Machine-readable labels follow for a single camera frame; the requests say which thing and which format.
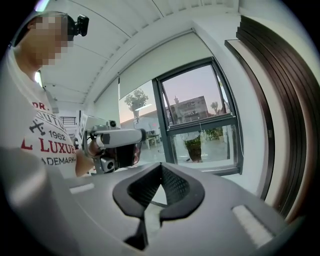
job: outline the hand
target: hand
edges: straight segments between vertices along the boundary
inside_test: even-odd
[[[88,151],[89,154],[94,157],[98,155],[101,152],[101,149],[99,148],[98,144],[96,143],[96,140],[92,140],[88,145]]]

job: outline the white device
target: white device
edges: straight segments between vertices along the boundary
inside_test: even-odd
[[[139,161],[141,142],[146,140],[144,129],[119,129],[113,120],[103,120],[84,114],[78,136],[82,150],[93,159],[96,173],[106,174],[118,168],[128,167]],[[95,141],[101,153],[91,155],[88,140]]]

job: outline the potted plant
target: potted plant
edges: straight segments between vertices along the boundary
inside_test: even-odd
[[[194,139],[185,140],[184,145],[188,150],[189,156],[193,162],[202,162],[200,135]]]

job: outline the sky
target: sky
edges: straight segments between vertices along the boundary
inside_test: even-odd
[[[179,102],[184,102],[186,100],[204,96],[209,113],[215,114],[215,111],[210,107],[212,102],[218,102],[219,109],[222,107],[218,85],[211,66],[200,67],[175,76],[163,82],[163,86],[170,105],[175,104],[175,97],[178,98]],[[139,111],[139,116],[142,116],[155,111],[156,102],[152,81],[146,82],[139,88],[143,90],[149,98],[145,104],[151,104]],[[123,97],[119,101],[120,123],[134,118],[133,112],[129,110],[129,107],[125,103],[125,98],[126,97]]]

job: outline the camera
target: camera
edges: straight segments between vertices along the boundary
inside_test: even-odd
[[[146,140],[144,129],[119,129],[114,120],[104,120],[83,114],[77,134],[82,140],[82,150],[93,159],[97,174],[112,173],[119,168],[138,163],[141,144]],[[88,140],[95,141],[101,153],[92,156]]]
[[[89,18],[84,15],[79,15],[74,25],[75,25],[74,35],[75,36],[81,35],[85,37],[88,32]]]

